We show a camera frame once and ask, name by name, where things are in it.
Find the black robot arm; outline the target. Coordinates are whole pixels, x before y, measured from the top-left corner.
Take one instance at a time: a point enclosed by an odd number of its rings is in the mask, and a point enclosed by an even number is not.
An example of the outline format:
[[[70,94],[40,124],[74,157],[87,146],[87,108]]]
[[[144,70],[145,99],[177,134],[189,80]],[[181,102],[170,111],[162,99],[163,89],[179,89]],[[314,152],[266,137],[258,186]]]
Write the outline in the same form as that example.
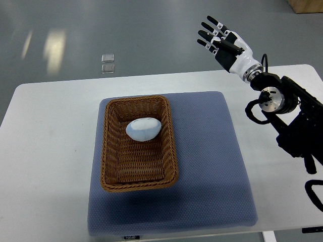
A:
[[[322,102],[312,84],[303,88],[287,76],[268,71],[241,36],[211,16],[202,22],[198,43],[229,73],[259,93],[246,108],[247,117],[275,131],[249,128],[252,187],[258,206],[272,220],[322,223]]]

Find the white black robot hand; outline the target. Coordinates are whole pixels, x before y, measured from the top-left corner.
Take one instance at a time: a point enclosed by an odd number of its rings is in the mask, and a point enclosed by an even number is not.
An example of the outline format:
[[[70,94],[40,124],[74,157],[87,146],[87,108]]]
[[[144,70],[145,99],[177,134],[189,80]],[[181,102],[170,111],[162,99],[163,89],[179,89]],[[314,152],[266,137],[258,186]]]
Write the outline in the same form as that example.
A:
[[[248,44],[234,31],[212,16],[207,16],[212,26],[202,22],[201,25],[208,32],[199,30],[198,34],[204,40],[197,43],[215,55],[218,63],[229,73],[238,76],[249,76],[252,72],[262,72],[262,65],[253,58],[253,52]]]

